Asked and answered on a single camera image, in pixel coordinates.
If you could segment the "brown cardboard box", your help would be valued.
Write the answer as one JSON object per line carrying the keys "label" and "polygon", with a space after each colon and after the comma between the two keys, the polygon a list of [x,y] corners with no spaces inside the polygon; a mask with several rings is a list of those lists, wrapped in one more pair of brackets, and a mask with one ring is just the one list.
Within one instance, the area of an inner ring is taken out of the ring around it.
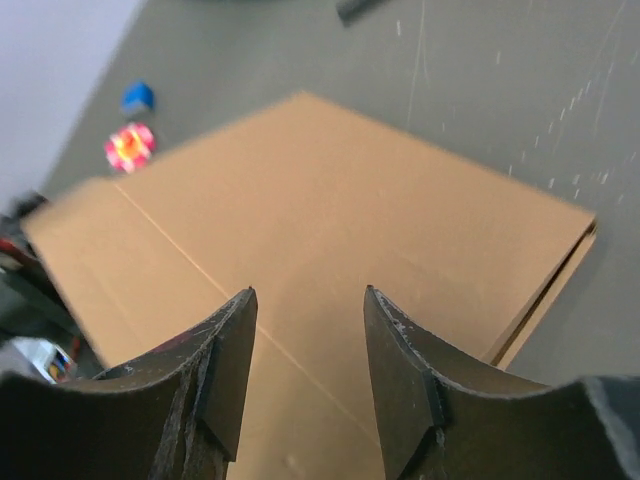
{"label": "brown cardboard box", "polygon": [[363,298],[506,366],[595,238],[593,213],[302,93],[25,231],[100,360],[258,299],[233,479],[380,479]]}

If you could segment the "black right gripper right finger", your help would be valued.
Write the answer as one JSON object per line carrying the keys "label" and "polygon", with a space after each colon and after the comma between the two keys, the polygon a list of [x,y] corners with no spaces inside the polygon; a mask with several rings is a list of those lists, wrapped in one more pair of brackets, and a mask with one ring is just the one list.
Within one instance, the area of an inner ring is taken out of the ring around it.
{"label": "black right gripper right finger", "polygon": [[363,314],[387,478],[638,477],[637,377],[545,386],[459,350],[374,287]]}

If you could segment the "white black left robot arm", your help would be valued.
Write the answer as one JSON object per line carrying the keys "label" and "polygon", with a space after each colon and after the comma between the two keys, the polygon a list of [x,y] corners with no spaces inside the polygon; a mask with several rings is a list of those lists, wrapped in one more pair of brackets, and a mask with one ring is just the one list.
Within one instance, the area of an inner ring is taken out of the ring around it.
{"label": "white black left robot arm", "polygon": [[79,328],[22,228],[22,221],[47,202],[40,193],[30,191],[16,197],[8,210],[1,213],[1,270],[8,286],[48,322],[65,331],[75,348],[80,344]]}

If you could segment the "blue eraser block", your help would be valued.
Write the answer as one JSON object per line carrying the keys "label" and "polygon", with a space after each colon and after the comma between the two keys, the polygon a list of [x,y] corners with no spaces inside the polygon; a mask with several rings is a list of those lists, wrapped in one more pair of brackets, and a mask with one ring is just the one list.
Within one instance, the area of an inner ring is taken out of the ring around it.
{"label": "blue eraser block", "polygon": [[152,111],[155,105],[154,91],[144,81],[136,81],[130,84],[123,92],[120,101],[120,110],[132,117],[142,112]]}

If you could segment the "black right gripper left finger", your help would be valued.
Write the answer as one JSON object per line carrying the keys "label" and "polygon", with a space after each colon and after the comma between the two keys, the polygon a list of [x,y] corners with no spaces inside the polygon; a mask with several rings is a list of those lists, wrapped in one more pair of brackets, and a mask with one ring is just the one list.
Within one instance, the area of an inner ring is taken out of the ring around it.
{"label": "black right gripper left finger", "polygon": [[5,479],[223,479],[237,456],[256,292],[94,378],[1,377]]}

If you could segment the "pink plush flower toy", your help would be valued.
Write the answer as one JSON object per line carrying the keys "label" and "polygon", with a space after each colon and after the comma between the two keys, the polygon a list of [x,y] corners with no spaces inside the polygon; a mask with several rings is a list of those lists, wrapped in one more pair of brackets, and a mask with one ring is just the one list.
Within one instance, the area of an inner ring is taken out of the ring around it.
{"label": "pink plush flower toy", "polygon": [[132,173],[144,167],[156,149],[152,130],[143,123],[131,122],[110,135],[104,152],[110,166],[120,172]]}

